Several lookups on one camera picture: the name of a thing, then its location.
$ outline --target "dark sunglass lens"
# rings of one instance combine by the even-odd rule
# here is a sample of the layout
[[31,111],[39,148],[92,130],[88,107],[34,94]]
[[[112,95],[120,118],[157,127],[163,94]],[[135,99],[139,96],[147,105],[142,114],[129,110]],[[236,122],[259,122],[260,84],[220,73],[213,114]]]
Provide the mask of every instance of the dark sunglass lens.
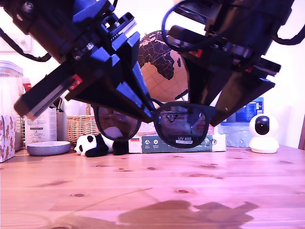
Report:
[[160,112],[158,127],[162,135],[177,147],[197,144],[205,131],[205,115],[196,107],[172,106]]
[[103,107],[99,107],[98,118],[103,132],[116,139],[131,138],[138,125],[137,119]]

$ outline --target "white bowl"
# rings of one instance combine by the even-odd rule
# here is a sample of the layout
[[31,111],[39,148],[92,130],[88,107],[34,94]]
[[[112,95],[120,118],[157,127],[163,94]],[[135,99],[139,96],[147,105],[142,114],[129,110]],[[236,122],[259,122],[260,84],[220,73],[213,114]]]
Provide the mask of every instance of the white bowl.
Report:
[[70,142],[37,142],[28,144],[28,153],[31,156],[51,156],[67,153],[70,148]]

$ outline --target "sunglasses frame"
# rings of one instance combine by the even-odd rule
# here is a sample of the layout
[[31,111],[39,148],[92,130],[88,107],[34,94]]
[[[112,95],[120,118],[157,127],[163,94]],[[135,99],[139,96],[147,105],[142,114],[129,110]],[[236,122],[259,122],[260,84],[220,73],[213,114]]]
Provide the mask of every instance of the sunglasses frame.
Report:
[[[203,132],[203,135],[202,137],[196,141],[196,143],[192,143],[192,144],[185,144],[185,145],[182,145],[182,144],[174,144],[172,142],[170,142],[161,132],[161,129],[158,125],[158,117],[159,117],[159,114],[161,113],[161,111],[163,111],[164,109],[166,109],[167,107],[172,107],[172,106],[184,106],[184,107],[195,107],[195,108],[198,108],[199,110],[201,110],[204,115],[205,115],[205,129],[204,129],[204,132]],[[98,106],[94,106],[93,107],[93,110],[94,110],[94,117],[95,117],[95,123],[99,129],[99,131],[101,132],[101,134],[103,134],[106,138],[110,139],[110,140],[113,140],[113,141],[128,141],[129,139],[133,138],[136,133],[139,131],[140,129],[140,126],[141,126],[141,121],[138,120],[138,123],[137,123],[137,127],[134,131],[134,133],[132,133],[130,135],[129,138],[112,138],[110,136],[108,136],[102,129],[102,126],[101,126],[101,123],[98,121],[99,120],[99,107]],[[198,146],[201,142],[204,141],[206,135],[207,135],[207,132],[208,132],[208,129],[209,129],[209,125],[210,125],[210,120],[212,118],[212,116],[215,114],[215,111],[216,111],[216,108],[215,107],[212,107],[212,106],[206,106],[206,105],[201,105],[201,104],[190,104],[188,102],[185,102],[185,101],[176,101],[176,102],[168,102],[166,104],[163,104],[162,106],[160,106],[157,110],[155,111],[151,111],[151,114],[153,116],[153,124],[154,124],[154,127],[156,129],[156,132],[158,134],[158,136],[168,145],[170,146],[173,146],[173,147],[176,147],[176,148],[182,148],[182,149],[188,149],[188,148],[193,148],[195,146]]]
[[128,137],[128,138],[113,138],[113,137],[107,135],[104,132],[104,130],[103,130],[102,126],[101,126],[101,123],[98,121],[99,120],[99,108],[100,108],[99,106],[93,106],[95,123],[96,123],[97,128],[99,129],[100,133],[102,135],[104,135],[106,138],[108,138],[108,139],[110,139],[112,141],[116,141],[116,142],[125,142],[125,141],[128,141],[129,139],[132,139],[136,135],[136,133],[139,131],[142,122],[138,120],[138,123],[137,123],[137,126],[136,126],[134,132],[130,135],[131,137]]

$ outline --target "screw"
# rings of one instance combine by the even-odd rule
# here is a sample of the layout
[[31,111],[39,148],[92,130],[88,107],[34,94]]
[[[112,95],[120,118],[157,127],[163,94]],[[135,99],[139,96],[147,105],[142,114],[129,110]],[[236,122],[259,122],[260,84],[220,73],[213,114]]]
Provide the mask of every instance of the screw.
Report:
[[94,44],[92,42],[90,42],[89,44],[87,44],[87,49],[91,50],[94,48]]
[[34,8],[34,5],[33,3],[29,2],[29,1],[26,1],[24,4],[23,4],[23,10],[27,13],[30,13],[33,8]]
[[16,17],[18,20],[23,21],[22,17],[19,14],[17,14]]
[[119,24],[117,21],[114,23],[115,27],[118,28],[121,24]]
[[25,2],[25,4],[27,5],[27,7],[29,7],[30,9],[32,9],[34,7],[33,3],[27,1]]

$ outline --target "panda plush toy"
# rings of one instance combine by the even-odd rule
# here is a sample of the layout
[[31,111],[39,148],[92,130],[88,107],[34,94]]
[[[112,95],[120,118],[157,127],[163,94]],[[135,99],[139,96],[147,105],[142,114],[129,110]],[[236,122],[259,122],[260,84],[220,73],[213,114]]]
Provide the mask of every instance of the panda plush toy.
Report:
[[108,153],[113,153],[113,155],[124,155],[127,154],[128,151],[128,141],[112,141],[102,134],[96,136],[80,136],[77,140],[76,147],[74,148],[76,154],[87,157],[105,156]]

